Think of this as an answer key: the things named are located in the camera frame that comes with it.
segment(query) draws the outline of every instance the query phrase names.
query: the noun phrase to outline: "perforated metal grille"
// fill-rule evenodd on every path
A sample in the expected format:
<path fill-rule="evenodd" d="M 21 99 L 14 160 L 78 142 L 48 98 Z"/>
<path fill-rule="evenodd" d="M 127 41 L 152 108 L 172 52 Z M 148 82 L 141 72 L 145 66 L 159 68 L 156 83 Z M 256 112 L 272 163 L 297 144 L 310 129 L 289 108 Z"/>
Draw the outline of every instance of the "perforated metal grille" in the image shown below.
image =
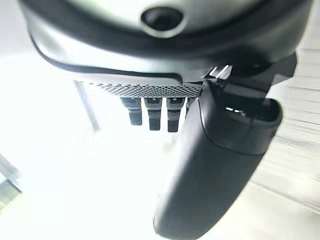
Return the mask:
<path fill-rule="evenodd" d="M 194 97 L 201 85 L 184 84 L 180 86 L 156 86 L 156 85 L 103 85 L 97 86 L 108 93 L 123 98 L 186 98 Z"/>

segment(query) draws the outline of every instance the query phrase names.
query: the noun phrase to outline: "circular opening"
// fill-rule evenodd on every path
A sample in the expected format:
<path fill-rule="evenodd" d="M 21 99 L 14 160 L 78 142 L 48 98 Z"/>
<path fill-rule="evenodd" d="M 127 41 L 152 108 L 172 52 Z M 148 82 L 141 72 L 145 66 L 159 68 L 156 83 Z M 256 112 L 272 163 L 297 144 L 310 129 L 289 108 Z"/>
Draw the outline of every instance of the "circular opening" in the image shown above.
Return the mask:
<path fill-rule="evenodd" d="M 180 32 L 177 30 L 178 26 L 183 19 L 184 16 L 180 11 L 170 7 L 150 8 L 141 15 L 141 22 L 145 26 L 144 31 L 159 38 L 170 38 L 177 35 Z"/>

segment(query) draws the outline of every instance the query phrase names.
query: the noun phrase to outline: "gray surface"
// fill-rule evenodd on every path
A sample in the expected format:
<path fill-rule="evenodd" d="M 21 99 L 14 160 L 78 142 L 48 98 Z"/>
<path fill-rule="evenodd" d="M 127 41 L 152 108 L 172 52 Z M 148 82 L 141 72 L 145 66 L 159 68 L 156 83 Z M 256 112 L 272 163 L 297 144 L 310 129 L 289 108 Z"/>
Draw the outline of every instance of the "gray surface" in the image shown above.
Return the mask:
<path fill-rule="evenodd" d="M 230 21 L 263 0 L 135 0 L 130 3 L 126 0 L 68 1 L 106 22 L 135 31 L 142 30 L 140 19 L 145 10 L 154 7 L 175 8 L 184 14 L 181 31 L 190 33 Z"/>

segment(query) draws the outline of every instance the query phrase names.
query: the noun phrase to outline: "black plastic housing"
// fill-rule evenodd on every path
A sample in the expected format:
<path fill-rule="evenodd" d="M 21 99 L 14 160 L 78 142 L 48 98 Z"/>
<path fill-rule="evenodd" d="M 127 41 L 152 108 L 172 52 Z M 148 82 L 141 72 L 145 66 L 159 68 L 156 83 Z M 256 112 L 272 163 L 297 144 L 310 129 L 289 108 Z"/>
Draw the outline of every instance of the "black plastic housing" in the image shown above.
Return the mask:
<path fill-rule="evenodd" d="M 238 112 L 208 84 L 192 103 L 178 142 L 153 226 L 174 240 L 195 240 L 209 231 L 241 193 L 282 120 L 272 99 L 254 99 Z"/>

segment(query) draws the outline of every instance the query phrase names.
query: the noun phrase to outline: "bright background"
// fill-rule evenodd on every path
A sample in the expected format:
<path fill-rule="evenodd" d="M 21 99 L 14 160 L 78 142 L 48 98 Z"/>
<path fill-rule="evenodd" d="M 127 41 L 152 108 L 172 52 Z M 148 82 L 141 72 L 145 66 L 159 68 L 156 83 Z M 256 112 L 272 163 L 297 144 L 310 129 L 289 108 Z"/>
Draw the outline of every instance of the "bright background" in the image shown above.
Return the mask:
<path fill-rule="evenodd" d="M 0 153 L 24 194 L 0 215 L 0 238 L 160 239 L 154 207 L 176 134 L 130 126 L 117 97 L 86 86 L 95 134 L 73 82 L 33 49 L 15 0 L 0 0 Z M 320 2 L 296 77 L 270 96 L 285 110 L 268 154 L 203 239 L 316 240 L 320 236 Z"/>

